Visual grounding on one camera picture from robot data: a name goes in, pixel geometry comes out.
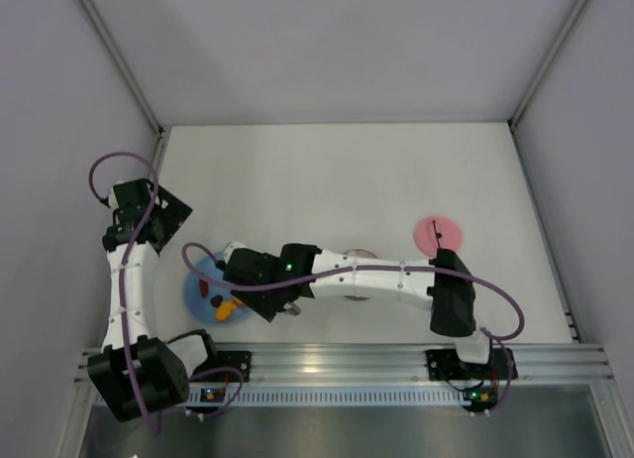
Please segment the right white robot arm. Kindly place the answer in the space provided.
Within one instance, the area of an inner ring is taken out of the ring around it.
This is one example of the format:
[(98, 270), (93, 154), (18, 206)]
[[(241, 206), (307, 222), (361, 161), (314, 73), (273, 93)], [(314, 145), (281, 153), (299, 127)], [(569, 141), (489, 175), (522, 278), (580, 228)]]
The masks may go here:
[(489, 362), (490, 340), (476, 322), (474, 280), (452, 250), (439, 249), (426, 264), (297, 243), (284, 245), (275, 256), (233, 242), (223, 252), (221, 271), (231, 294), (268, 322), (282, 313), (298, 315), (299, 298), (388, 299), (428, 311), (429, 330), (451, 339), (460, 361)]

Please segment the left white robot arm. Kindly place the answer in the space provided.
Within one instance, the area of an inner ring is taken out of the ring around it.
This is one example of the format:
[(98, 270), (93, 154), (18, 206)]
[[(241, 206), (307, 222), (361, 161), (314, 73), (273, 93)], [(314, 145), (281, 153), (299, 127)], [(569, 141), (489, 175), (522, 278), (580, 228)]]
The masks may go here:
[(219, 364), (203, 329), (163, 342), (157, 333), (155, 272), (159, 254), (191, 208), (148, 179), (115, 183), (106, 199), (113, 223), (102, 238), (111, 278), (110, 313), (88, 376), (121, 422), (185, 402), (197, 372)]

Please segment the metal tongs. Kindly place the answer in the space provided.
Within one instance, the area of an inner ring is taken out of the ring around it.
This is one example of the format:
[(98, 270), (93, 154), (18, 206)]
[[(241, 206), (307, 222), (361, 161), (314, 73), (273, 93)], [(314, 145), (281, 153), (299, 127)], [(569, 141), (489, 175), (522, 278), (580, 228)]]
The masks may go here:
[(301, 314), (301, 309), (294, 302), (287, 302), (284, 305), (282, 312), (287, 315), (298, 316)]

